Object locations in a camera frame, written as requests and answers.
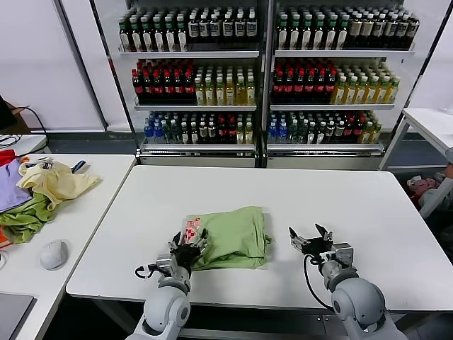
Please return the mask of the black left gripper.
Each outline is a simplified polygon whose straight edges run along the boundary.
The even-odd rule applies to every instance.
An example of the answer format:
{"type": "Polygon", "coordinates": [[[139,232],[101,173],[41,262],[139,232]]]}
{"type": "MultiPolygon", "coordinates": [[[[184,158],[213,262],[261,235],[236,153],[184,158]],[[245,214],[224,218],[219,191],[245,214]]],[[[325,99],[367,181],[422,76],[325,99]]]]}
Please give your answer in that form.
{"type": "Polygon", "coordinates": [[[187,272],[191,272],[194,263],[206,249],[207,243],[208,230],[204,228],[196,237],[194,244],[183,244],[183,234],[178,232],[168,245],[178,266],[183,267],[187,272]]]}

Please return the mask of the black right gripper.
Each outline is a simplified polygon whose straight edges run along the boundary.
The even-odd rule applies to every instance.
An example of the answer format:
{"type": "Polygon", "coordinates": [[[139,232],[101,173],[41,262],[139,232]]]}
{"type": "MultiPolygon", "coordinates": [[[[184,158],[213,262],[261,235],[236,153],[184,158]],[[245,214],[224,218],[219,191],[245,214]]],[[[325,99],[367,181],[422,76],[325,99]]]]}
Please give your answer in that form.
{"type": "Polygon", "coordinates": [[[303,254],[312,255],[315,259],[320,259],[322,253],[331,250],[333,245],[333,233],[329,232],[325,227],[315,224],[315,227],[322,237],[308,239],[305,242],[303,237],[300,237],[291,227],[289,227],[289,235],[291,245],[303,254]]]}

